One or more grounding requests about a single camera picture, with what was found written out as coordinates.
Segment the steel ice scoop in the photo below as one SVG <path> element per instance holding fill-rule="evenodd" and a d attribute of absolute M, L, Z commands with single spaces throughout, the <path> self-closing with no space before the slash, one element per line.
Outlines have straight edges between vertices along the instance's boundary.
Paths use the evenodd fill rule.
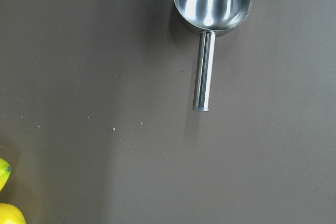
<path fill-rule="evenodd" d="M 186 26 L 199 34 L 193 110 L 208 111 L 215 39 L 243 23 L 250 13 L 252 1 L 173 1 Z"/>

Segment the whole lemon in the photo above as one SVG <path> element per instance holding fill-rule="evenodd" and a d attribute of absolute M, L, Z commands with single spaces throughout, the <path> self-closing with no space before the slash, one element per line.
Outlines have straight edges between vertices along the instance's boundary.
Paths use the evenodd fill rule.
<path fill-rule="evenodd" d="M 1 223 L 26 224 L 22 212 L 14 205 L 1 203 Z"/>
<path fill-rule="evenodd" d="M 12 168 L 10 164 L 1 158 L 0 159 L 0 190 L 2 190 L 4 186 L 6 185 L 9 179 L 11 170 Z"/>

